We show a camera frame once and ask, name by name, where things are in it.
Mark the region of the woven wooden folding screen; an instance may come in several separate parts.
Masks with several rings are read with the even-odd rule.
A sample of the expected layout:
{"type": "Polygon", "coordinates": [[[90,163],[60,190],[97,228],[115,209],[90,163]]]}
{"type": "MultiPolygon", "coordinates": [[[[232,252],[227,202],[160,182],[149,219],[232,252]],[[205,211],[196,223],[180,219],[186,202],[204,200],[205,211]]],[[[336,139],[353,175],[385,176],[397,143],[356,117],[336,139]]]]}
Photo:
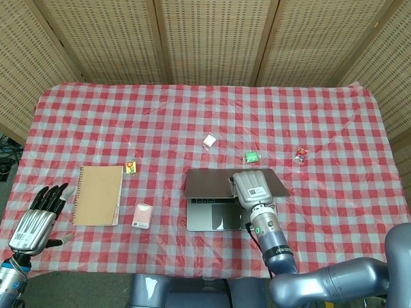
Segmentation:
{"type": "Polygon", "coordinates": [[[370,88],[411,146],[411,0],[0,0],[0,132],[64,81],[370,88]]]}

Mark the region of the pink tissue pack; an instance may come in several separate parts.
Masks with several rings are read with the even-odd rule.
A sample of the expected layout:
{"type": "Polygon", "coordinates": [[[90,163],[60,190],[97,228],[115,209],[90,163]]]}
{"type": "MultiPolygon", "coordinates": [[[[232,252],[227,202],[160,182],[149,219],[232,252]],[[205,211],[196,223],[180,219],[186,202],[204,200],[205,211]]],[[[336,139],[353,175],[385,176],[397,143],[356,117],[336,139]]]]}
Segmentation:
{"type": "Polygon", "coordinates": [[[153,207],[151,205],[138,203],[134,211],[132,227],[149,229],[152,218],[152,209],[153,207]]]}

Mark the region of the red white checkered tablecloth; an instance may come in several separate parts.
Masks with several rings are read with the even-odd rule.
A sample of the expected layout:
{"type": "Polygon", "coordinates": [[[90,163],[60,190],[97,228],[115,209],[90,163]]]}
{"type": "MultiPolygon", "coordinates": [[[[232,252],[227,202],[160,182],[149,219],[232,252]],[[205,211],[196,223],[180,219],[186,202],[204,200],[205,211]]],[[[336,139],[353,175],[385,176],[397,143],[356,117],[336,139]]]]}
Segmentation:
{"type": "Polygon", "coordinates": [[[0,224],[0,261],[23,212],[44,186],[78,183],[83,166],[124,166],[119,222],[76,227],[68,201],[52,236],[63,246],[32,259],[50,271],[155,273],[183,277],[266,277],[245,231],[190,232],[183,197],[194,168],[244,168],[261,155],[290,195],[278,219],[298,268],[316,270],[355,257],[384,259],[390,228],[408,206],[378,104],[360,84],[223,87],[63,83],[39,99],[0,224]],[[202,141],[217,141],[206,149],[202,141]],[[304,165],[293,158],[308,151],[304,165]],[[149,229],[132,227],[138,203],[151,205],[149,229]]]}

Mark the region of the brown spiral notebook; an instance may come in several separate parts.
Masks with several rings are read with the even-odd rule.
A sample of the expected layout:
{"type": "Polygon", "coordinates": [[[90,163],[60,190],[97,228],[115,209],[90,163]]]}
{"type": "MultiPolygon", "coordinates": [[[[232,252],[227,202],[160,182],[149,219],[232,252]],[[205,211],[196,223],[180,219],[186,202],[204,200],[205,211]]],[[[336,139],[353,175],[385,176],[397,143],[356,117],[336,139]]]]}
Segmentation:
{"type": "Polygon", "coordinates": [[[122,182],[122,166],[83,166],[76,191],[73,225],[117,225],[122,182]]]}

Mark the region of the blue-grey robot torso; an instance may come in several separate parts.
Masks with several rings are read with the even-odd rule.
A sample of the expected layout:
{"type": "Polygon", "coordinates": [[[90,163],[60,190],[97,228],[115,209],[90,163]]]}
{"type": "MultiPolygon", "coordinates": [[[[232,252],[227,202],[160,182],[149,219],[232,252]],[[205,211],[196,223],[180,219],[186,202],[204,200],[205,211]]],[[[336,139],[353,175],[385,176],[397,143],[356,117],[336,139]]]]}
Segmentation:
{"type": "Polygon", "coordinates": [[[125,308],[268,308],[263,278],[134,274],[125,308]]]}

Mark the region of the red colourful wrapped candy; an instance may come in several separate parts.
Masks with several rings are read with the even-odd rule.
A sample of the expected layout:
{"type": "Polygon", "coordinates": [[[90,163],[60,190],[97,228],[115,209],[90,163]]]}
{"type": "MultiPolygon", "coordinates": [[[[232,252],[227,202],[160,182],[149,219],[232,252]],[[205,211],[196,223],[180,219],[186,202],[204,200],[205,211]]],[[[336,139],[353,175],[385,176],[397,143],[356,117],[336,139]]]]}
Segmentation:
{"type": "Polygon", "coordinates": [[[306,161],[306,156],[307,156],[307,154],[308,154],[308,151],[307,151],[306,149],[304,149],[304,148],[299,148],[299,149],[296,151],[296,154],[295,154],[293,160],[294,160],[296,163],[300,164],[300,165],[304,165],[304,163],[305,163],[305,161],[306,161]]]}

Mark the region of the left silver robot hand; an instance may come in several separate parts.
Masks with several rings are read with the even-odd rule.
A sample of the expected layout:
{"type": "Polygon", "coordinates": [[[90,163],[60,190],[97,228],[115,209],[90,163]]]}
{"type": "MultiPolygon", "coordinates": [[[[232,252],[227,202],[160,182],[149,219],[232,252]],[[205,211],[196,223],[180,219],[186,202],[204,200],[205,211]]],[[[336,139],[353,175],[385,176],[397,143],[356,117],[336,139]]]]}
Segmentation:
{"type": "Polygon", "coordinates": [[[19,220],[8,243],[11,251],[36,256],[46,248],[61,246],[70,241],[72,234],[66,234],[60,239],[50,239],[49,236],[74,192],[75,188],[69,187],[67,183],[43,187],[19,220]]]}

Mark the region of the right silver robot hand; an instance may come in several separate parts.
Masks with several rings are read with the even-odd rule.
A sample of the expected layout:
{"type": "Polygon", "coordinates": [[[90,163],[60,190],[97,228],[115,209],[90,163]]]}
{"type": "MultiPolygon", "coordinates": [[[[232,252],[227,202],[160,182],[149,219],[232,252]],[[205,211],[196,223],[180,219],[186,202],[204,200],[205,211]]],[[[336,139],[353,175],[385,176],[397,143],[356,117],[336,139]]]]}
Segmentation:
{"type": "Polygon", "coordinates": [[[234,173],[230,177],[234,198],[247,211],[257,206],[270,206],[273,196],[261,170],[250,170],[234,173]]]}

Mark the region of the silver laptop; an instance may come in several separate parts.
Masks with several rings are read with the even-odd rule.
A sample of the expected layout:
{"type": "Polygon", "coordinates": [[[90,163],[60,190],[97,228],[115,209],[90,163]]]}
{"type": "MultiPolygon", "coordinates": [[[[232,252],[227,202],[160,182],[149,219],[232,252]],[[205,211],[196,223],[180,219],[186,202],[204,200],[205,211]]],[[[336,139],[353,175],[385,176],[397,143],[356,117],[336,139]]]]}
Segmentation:
{"type": "Polygon", "coordinates": [[[241,169],[191,169],[187,172],[187,230],[244,230],[251,210],[238,201],[232,176],[241,169]]]}

